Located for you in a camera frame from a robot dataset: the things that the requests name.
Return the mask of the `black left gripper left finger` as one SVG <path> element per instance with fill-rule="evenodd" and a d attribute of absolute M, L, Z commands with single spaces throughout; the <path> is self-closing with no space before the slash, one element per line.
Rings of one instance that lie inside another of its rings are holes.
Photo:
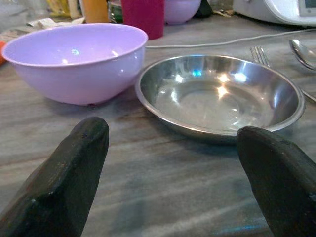
<path fill-rule="evenodd" d="M 79 122 L 1 213 L 1 236 L 81 236 L 108 147 L 109 126 L 104 119 Z"/>

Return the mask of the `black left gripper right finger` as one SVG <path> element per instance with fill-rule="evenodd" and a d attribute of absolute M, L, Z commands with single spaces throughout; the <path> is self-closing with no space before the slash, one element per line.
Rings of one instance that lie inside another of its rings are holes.
<path fill-rule="evenodd" d="M 295 143 L 243 127 L 237 152 L 255 199 L 276 237 L 316 235 L 316 164 Z"/>

